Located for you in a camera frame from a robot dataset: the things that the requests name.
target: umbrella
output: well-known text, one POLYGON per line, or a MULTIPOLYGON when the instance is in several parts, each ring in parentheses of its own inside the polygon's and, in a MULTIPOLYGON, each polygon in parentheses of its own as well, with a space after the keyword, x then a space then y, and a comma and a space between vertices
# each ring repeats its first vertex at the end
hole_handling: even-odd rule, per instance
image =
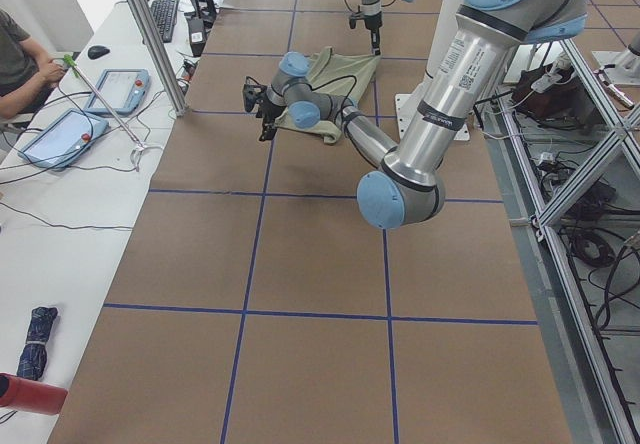
POLYGON ((47 365, 45 344, 49 340, 53 321, 58 315, 55 307, 37 307, 31 311, 31 322, 27 331, 27 341, 18 364, 18 377, 37 381, 42 377, 47 365))

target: person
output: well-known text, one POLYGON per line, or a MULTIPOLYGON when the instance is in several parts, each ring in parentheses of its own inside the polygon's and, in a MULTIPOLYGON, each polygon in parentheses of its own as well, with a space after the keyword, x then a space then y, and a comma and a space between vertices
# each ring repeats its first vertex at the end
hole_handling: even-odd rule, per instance
POLYGON ((0 117, 35 112, 64 76, 62 66, 0 9, 0 117))

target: tablet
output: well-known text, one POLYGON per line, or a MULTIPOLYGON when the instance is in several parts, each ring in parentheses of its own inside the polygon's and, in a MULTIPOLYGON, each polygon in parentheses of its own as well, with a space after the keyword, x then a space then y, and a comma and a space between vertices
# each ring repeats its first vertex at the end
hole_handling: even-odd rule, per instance
MULTIPOLYGON (((144 69, 105 69, 96 84, 102 97, 123 116, 140 105, 148 87, 149 73, 144 69)), ((95 93, 89 96, 84 110, 98 116, 111 115, 95 93)))
POLYGON ((62 170, 86 152, 108 126, 102 117, 69 109, 19 150, 18 155, 35 166, 62 170))

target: red cup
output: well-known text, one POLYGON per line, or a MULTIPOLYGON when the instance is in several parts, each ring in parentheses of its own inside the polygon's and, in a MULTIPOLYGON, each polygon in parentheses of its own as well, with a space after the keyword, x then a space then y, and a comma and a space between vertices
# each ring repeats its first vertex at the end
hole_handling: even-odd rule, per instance
POLYGON ((60 413, 67 390, 0 373, 0 407, 53 416, 60 413))

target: white sticker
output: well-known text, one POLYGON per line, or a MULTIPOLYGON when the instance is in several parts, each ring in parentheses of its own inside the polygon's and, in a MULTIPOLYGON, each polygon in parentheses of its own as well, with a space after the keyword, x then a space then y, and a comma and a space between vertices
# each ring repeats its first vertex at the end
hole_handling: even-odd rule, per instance
POLYGON ((495 58, 496 53, 488 47, 474 46, 471 41, 456 36, 439 70, 450 76, 452 86, 475 94, 493 69, 495 58))
POLYGON ((449 47, 447 57, 445 57, 444 61, 442 61, 442 64, 440 64, 440 71, 445 74, 449 74, 451 71, 453 71, 453 69, 456 67, 456 64, 460 60, 460 56, 464 54, 466 45, 466 42, 456 37, 449 47))

